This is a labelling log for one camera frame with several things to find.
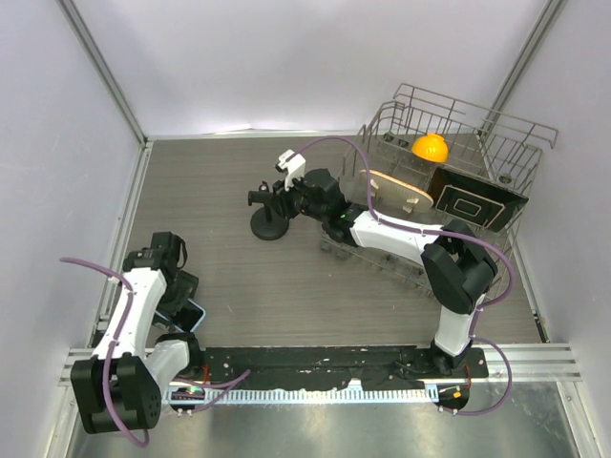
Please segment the phone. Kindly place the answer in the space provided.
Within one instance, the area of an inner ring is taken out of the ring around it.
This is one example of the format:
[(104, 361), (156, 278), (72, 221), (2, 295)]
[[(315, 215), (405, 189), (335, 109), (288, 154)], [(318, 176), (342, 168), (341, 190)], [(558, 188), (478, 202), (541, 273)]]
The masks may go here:
[(152, 326), (168, 333), (194, 332), (206, 316), (204, 308), (192, 299), (188, 299), (177, 311), (168, 312), (158, 308)]

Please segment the black phone stand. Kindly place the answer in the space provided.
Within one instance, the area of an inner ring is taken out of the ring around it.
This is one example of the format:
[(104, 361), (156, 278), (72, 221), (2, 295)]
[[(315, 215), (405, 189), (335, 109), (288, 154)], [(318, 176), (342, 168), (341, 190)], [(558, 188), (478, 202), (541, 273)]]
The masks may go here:
[(261, 205), (251, 216), (250, 229), (255, 237), (262, 240), (280, 239), (286, 234), (289, 221), (280, 215), (280, 209)]

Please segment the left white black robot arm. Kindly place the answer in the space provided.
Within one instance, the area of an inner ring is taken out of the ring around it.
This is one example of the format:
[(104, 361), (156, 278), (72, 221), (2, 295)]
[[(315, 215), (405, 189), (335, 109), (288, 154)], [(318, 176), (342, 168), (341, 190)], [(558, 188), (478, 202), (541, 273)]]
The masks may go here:
[(158, 423), (169, 384), (201, 374), (203, 357), (194, 331), (205, 311), (194, 300), (199, 279), (185, 271), (186, 261), (186, 243), (172, 232), (156, 232), (149, 246), (130, 252), (121, 272), (69, 260), (120, 287), (99, 343), (70, 373), (87, 433), (148, 431)]

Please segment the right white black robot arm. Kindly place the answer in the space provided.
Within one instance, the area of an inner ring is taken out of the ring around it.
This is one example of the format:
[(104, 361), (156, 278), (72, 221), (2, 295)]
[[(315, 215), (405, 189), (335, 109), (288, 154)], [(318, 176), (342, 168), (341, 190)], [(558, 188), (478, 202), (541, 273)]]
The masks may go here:
[(289, 221), (303, 215), (319, 221), (338, 243), (381, 250), (423, 268), (441, 305), (423, 370), (451, 377), (464, 367), (473, 343), (475, 311), (497, 274), (495, 262), (485, 247), (474, 242), (465, 223), (453, 220), (445, 226), (406, 230), (397, 219), (377, 219), (366, 206), (347, 200), (326, 169), (311, 170), (290, 184), (262, 183), (248, 193), (247, 201), (260, 206), (251, 219), (251, 230), (260, 239), (282, 237)]

